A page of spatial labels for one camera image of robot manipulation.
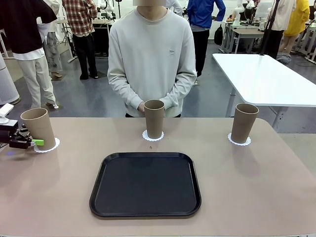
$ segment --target red plaid shirt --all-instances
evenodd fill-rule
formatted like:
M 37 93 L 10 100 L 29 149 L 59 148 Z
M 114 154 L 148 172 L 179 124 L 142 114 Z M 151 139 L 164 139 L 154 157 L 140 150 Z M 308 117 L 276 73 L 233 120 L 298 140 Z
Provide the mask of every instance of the red plaid shirt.
M 97 17 L 98 10 L 93 0 L 62 0 L 67 13 L 68 23 L 75 35 L 93 32 L 92 20 Z

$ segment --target hand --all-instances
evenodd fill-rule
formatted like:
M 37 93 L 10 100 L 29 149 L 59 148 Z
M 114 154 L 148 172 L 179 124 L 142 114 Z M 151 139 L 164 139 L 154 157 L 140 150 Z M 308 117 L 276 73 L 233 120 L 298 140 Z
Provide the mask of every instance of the hand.
M 137 110 L 145 113 L 145 102 L 140 103 Z

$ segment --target sweatshirt logo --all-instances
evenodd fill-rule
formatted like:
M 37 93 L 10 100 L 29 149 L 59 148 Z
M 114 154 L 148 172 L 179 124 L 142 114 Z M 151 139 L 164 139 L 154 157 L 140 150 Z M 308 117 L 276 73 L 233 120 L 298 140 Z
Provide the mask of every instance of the sweatshirt logo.
M 169 50 L 169 56 L 174 56 L 174 49 Z

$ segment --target brown cup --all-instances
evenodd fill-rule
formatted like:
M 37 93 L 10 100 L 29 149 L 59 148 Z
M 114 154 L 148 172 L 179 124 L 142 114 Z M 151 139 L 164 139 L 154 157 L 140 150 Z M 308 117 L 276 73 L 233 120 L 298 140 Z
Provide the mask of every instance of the brown cup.
M 245 143 L 255 122 L 259 109 L 254 105 L 236 105 L 231 139 L 239 144 Z
M 33 139 L 44 140 L 44 146 L 38 146 L 39 150 L 47 151 L 56 145 L 55 136 L 46 109 L 35 108 L 27 110 L 21 114 L 21 119 Z
M 145 102 L 145 118 L 149 138 L 157 139 L 162 135 L 164 103 L 160 100 Z

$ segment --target beige pants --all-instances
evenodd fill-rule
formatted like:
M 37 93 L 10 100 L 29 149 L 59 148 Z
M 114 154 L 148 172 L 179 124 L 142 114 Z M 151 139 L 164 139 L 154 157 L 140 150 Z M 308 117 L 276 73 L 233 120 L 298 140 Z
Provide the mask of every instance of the beige pants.
M 26 84 L 32 96 L 32 107 L 40 108 L 40 88 L 44 92 L 44 97 L 50 104 L 55 104 L 56 99 L 53 93 L 53 85 L 50 80 L 48 64 L 45 55 L 35 60 L 17 60 Z

